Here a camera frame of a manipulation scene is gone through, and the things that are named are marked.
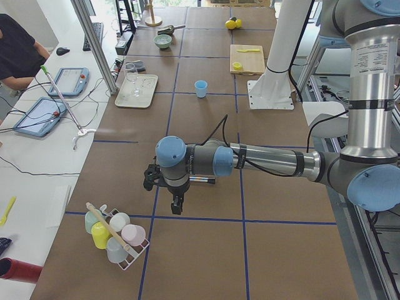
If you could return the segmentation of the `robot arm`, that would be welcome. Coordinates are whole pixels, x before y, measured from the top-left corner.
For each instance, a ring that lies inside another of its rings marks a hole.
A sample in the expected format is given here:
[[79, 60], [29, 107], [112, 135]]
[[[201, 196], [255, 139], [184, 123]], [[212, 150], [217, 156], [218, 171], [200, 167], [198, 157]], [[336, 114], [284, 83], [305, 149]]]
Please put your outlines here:
[[144, 188], [167, 188], [173, 196], [172, 212], [181, 214], [190, 176], [221, 177], [234, 169], [257, 169], [325, 184], [367, 211], [397, 205], [399, 167], [391, 147], [391, 121], [399, 73], [399, 2], [324, 1], [319, 37], [327, 47], [351, 48], [347, 143], [339, 153], [302, 153], [212, 137], [186, 144], [166, 136], [144, 173]]

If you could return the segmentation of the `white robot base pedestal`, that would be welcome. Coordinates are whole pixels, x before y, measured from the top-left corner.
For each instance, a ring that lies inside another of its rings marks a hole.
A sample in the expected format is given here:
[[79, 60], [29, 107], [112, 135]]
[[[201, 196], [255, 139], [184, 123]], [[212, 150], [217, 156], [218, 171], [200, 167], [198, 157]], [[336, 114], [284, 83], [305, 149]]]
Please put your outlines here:
[[251, 109], [294, 109], [289, 70], [313, 4], [312, 0], [282, 2], [265, 72], [258, 80], [247, 82]]

